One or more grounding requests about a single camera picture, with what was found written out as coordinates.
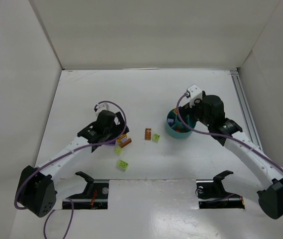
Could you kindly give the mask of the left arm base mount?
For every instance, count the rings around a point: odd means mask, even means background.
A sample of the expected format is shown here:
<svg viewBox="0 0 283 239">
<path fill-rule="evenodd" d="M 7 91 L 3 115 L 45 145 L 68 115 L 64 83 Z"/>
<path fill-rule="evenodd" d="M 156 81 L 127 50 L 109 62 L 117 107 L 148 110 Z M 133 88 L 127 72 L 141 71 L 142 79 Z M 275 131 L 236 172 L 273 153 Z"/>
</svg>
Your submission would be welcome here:
<svg viewBox="0 0 283 239">
<path fill-rule="evenodd" d="M 107 210 L 109 180 L 95 180 L 86 173 L 79 171 L 75 173 L 76 179 L 81 178 L 84 187 L 80 192 L 68 196 L 73 201 L 75 210 Z"/>
</svg>

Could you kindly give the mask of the brown lego brick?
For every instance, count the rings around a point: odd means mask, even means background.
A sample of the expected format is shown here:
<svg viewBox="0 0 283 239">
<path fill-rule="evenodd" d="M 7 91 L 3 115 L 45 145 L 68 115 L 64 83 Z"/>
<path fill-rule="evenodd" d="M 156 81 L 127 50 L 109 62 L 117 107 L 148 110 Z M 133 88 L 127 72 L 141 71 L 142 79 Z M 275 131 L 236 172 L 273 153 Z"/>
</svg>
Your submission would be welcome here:
<svg viewBox="0 0 283 239">
<path fill-rule="evenodd" d="M 127 146 L 127 145 L 130 144 L 131 142 L 132 142 L 132 139 L 129 138 L 129 139 L 127 139 L 125 142 L 121 143 L 121 144 L 120 144 L 120 147 L 121 147 L 121 148 L 124 148 L 125 146 Z"/>
</svg>

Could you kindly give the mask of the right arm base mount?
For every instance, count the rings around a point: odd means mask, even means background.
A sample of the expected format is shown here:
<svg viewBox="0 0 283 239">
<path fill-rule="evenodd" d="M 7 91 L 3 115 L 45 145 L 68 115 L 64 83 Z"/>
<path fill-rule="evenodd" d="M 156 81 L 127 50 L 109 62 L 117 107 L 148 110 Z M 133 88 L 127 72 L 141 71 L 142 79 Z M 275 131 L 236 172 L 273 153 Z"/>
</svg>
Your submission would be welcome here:
<svg viewBox="0 0 283 239">
<path fill-rule="evenodd" d="M 245 209 L 241 196 L 226 192 L 222 180 L 232 171 L 225 170 L 213 179 L 196 180 L 195 194 L 198 197 L 199 209 Z"/>
</svg>

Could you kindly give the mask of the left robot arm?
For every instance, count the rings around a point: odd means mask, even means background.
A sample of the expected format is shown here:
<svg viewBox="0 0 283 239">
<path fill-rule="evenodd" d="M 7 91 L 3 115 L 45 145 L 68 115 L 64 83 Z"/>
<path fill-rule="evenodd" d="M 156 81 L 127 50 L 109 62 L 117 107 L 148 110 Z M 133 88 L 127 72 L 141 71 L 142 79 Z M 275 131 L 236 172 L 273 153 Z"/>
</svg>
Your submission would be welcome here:
<svg viewBox="0 0 283 239">
<path fill-rule="evenodd" d="M 15 208 L 29 210 L 39 218 L 47 215 L 58 199 L 65 198 L 68 188 L 63 182 L 68 170 L 80 160 L 80 151 L 88 148 L 94 152 L 128 131 L 123 111 L 101 110 L 96 120 L 81 129 L 57 156 L 37 167 L 26 166 L 22 170 L 14 198 Z"/>
</svg>

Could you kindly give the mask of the yellow black striped lego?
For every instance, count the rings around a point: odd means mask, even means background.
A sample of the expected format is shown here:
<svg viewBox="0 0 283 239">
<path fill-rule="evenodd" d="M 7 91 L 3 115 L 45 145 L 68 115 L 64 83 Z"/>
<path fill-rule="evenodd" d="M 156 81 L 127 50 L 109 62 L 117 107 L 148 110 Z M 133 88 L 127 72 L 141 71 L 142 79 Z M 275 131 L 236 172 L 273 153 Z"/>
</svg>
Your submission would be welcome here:
<svg viewBox="0 0 283 239">
<path fill-rule="evenodd" d="M 117 142 L 121 143 L 121 140 L 124 139 L 124 138 L 128 139 L 128 135 L 127 135 L 126 133 L 125 133 L 125 134 L 122 134 L 122 135 L 117 139 Z"/>
</svg>

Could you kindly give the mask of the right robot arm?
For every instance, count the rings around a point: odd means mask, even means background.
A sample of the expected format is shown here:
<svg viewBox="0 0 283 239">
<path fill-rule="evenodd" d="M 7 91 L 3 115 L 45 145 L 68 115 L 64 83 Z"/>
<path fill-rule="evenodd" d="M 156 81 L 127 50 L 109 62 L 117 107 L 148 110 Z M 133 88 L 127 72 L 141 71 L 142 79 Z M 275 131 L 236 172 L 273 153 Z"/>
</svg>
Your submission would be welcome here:
<svg viewBox="0 0 283 239">
<path fill-rule="evenodd" d="M 262 211 L 272 219 L 283 216 L 283 168 L 269 159 L 258 149 L 235 121 L 226 118 L 224 104 L 216 95 L 200 92 L 194 97 L 184 93 L 182 98 L 189 102 L 184 106 L 177 103 L 177 116 L 191 131 L 202 134 L 186 123 L 186 118 L 200 122 L 221 146 L 232 152 L 258 179 L 256 183 L 240 180 L 230 170 L 225 170 L 213 178 L 213 188 L 200 195 L 202 199 L 228 198 L 239 195 L 259 204 Z"/>
</svg>

